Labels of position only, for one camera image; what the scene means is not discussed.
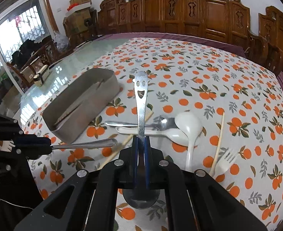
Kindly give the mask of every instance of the wooden chair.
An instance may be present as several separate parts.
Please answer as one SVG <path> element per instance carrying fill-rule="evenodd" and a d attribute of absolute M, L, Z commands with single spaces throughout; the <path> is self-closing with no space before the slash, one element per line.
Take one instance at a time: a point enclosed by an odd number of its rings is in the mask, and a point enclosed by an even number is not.
<path fill-rule="evenodd" d="M 22 89 L 28 89 L 33 85 L 32 83 L 29 83 L 26 78 L 20 73 L 18 69 L 16 69 L 14 66 L 12 66 L 11 63 L 7 62 L 6 63 L 8 68 L 11 69 L 22 81 Z"/>
<path fill-rule="evenodd" d="M 283 51 L 268 43 L 268 56 L 263 67 L 273 72 L 277 77 L 283 69 Z"/>
<path fill-rule="evenodd" d="M 252 61 L 267 58 L 266 41 L 250 32 L 250 10 L 241 0 L 103 0 L 100 9 L 99 34 L 192 35 L 250 48 Z"/>
<path fill-rule="evenodd" d="M 245 54 L 247 58 L 254 63 L 264 66 L 268 57 L 268 42 L 263 37 L 258 37 L 249 34 L 249 47 L 247 48 Z"/>
<path fill-rule="evenodd" d="M 259 14 L 259 35 L 283 51 L 283 12 L 274 6 L 266 7 L 266 15 Z"/>
<path fill-rule="evenodd" d="M 31 66 L 31 63 L 37 58 L 40 57 L 43 65 L 52 65 L 59 59 L 59 52 L 54 46 L 54 41 L 50 40 L 46 44 L 44 44 L 36 53 L 34 53 L 26 64 L 21 68 L 21 70 L 29 67 L 34 74 L 36 74 L 35 69 Z"/>

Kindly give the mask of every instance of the tablecloth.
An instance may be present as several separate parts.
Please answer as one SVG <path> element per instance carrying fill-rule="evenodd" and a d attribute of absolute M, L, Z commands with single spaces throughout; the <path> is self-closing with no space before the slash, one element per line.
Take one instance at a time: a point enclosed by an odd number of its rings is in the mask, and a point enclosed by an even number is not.
<path fill-rule="evenodd" d="M 126 138 L 104 121 L 137 122 L 132 79 L 143 70 L 150 79 L 147 111 L 154 112 L 149 122 L 189 110 L 200 118 L 203 132 L 194 150 L 194 170 L 201 168 L 209 172 L 225 112 L 219 155 L 234 148 L 239 157 L 216 181 L 267 225 L 268 230 L 275 229 L 283 219 L 283 93 L 273 73 L 212 47 L 168 39 L 133 38 L 74 75 L 37 109 L 24 132 L 47 136 L 53 144 L 62 143 L 45 126 L 42 112 L 81 73 L 98 67 L 115 72 L 121 92 L 89 123 L 76 143 L 107 137 L 121 142 Z M 162 137 L 151 137 L 150 142 L 184 169 L 186 147 Z M 112 151 L 109 147 L 58 150 L 29 161 L 29 165 L 45 199 L 77 170 L 96 170 Z M 126 204 L 119 189 L 114 230 L 167 230 L 166 216 L 162 192 L 150 209 L 137 210 Z"/>

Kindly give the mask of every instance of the white plastic fork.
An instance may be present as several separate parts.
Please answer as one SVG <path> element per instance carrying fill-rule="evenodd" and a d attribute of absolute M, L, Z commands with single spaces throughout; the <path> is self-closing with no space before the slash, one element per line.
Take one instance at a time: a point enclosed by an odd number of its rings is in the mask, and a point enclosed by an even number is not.
<path fill-rule="evenodd" d="M 215 173 L 213 178 L 215 179 L 217 176 L 224 174 L 229 168 L 233 165 L 233 163 L 236 161 L 238 157 L 237 151 L 234 149 L 228 149 L 221 159 L 218 161 L 216 168 L 215 168 Z"/>

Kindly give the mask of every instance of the metal bolt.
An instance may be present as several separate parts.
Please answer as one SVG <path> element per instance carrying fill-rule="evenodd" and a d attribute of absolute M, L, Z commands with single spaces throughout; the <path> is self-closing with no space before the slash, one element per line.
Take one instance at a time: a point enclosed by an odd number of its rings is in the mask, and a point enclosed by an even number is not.
<path fill-rule="evenodd" d="M 115 160 L 114 164 L 119 167 L 119 166 L 122 166 L 124 164 L 124 161 L 118 159 L 118 160 Z"/>
<path fill-rule="evenodd" d="M 159 162 L 159 165 L 162 166 L 162 167 L 166 167 L 166 166 L 168 166 L 168 164 L 169 164 L 169 162 L 167 160 L 161 160 Z"/>
<path fill-rule="evenodd" d="M 87 171 L 84 169 L 77 172 L 78 177 L 85 177 L 86 175 L 87 175 Z"/>
<path fill-rule="evenodd" d="M 199 177 L 204 177 L 206 175 L 206 172 L 202 169 L 196 170 L 195 174 Z"/>

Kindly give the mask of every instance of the rectangular metal container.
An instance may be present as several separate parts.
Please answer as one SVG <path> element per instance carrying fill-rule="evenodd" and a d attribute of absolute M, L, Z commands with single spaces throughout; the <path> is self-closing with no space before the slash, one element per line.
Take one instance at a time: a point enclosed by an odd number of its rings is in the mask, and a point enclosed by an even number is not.
<path fill-rule="evenodd" d="M 96 89 L 91 86 L 100 84 Z M 73 143 L 88 124 L 119 93 L 120 85 L 114 71 L 94 68 L 86 71 L 60 93 L 43 112 L 49 130 L 63 142 Z M 57 127 L 55 123 L 76 102 L 78 107 Z"/>

